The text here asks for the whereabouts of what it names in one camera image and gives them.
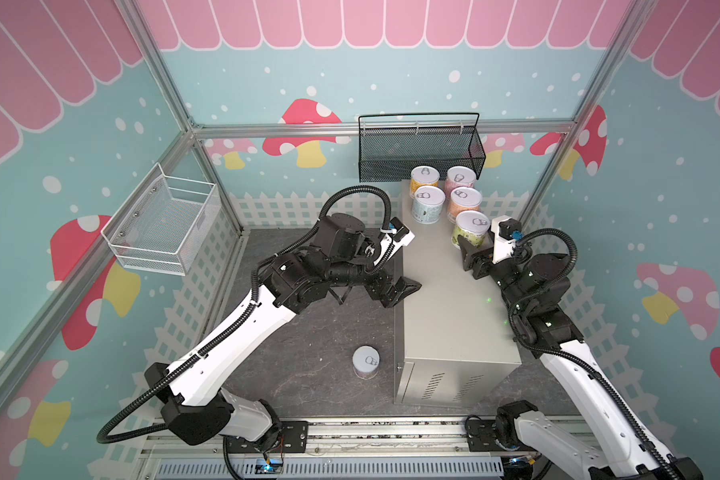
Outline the green label can front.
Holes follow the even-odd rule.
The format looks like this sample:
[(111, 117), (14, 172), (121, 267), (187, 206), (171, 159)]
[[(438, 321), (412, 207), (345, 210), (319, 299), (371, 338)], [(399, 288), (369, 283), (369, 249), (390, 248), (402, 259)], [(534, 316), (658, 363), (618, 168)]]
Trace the green label can front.
[(463, 237), (472, 246), (480, 247), (489, 229), (490, 220), (485, 214), (475, 210), (462, 211), (456, 216), (451, 243), (458, 248), (459, 238)]

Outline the orange label can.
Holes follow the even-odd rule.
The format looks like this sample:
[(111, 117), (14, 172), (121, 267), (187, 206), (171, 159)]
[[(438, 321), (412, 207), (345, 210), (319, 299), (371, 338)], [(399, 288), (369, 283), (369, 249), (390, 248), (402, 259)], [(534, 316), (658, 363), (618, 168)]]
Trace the orange label can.
[(457, 187), (449, 197), (448, 219), (454, 223), (456, 217), (464, 211), (479, 211), (481, 209), (482, 193), (472, 187)]

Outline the white lid can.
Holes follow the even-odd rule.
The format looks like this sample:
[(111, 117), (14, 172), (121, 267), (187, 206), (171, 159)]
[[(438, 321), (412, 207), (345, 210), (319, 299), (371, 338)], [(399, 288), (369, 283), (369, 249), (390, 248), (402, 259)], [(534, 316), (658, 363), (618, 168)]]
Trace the white lid can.
[(439, 221), (445, 193), (436, 186), (421, 186), (413, 194), (411, 213), (415, 221), (425, 225)]

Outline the pink label can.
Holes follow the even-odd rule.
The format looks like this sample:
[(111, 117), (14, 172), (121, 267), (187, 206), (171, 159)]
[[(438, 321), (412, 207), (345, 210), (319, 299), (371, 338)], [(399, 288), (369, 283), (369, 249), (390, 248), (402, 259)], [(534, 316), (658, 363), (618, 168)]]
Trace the pink label can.
[(476, 173), (465, 166), (453, 166), (448, 169), (444, 184), (444, 191), (447, 196), (453, 190), (460, 187), (472, 188), (476, 181)]

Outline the yellow label can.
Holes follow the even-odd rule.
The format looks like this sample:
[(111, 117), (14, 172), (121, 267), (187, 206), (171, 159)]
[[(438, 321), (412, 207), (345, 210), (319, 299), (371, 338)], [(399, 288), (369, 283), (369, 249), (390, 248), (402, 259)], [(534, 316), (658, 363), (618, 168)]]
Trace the yellow label can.
[(422, 186), (438, 186), (440, 181), (439, 171), (432, 166), (417, 166), (411, 170), (409, 194), (413, 196)]

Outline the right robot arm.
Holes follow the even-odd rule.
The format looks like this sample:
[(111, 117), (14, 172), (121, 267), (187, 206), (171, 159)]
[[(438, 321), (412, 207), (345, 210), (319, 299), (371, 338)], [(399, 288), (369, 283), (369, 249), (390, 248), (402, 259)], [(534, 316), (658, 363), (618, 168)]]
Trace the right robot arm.
[(597, 444), (590, 446), (554, 424), (535, 405), (498, 408), (494, 435), (506, 450), (530, 447), (573, 479), (700, 479), (688, 457), (677, 457), (638, 418), (596, 361), (560, 301), (577, 259), (574, 240), (555, 228), (528, 235), (518, 222), (500, 222), (487, 248), (459, 235), (465, 270), (499, 288), (515, 342), (556, 378)]

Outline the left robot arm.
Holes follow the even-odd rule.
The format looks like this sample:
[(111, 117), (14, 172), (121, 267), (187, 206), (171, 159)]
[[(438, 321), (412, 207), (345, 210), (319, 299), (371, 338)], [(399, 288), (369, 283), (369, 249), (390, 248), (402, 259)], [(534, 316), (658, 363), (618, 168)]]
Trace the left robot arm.
[[(382, 201), (376, 236), (368, 235), (358, 218), (331, 210), (359, 193)], [(178, 360), (146, 370), (147, 391), (100, 429), (97, 442), (113, 444), (168, 430), (190, 446), (221, 435), (240, 438), (262, 453), (271, 451), (284, 435), (279, 417), (266, 401), (236, 396), (224, 382), (264, 340), (312, 303), (334, 296), (338, 287), (362, 287), (385, 308), (417, 292), (419, 282), (394, 276), (388, 268), (413, 238), (393, 216), (384, 190), (357, 185), (330, 196), (303, 237), (252, 269), (248, 294), (221, 324)]]

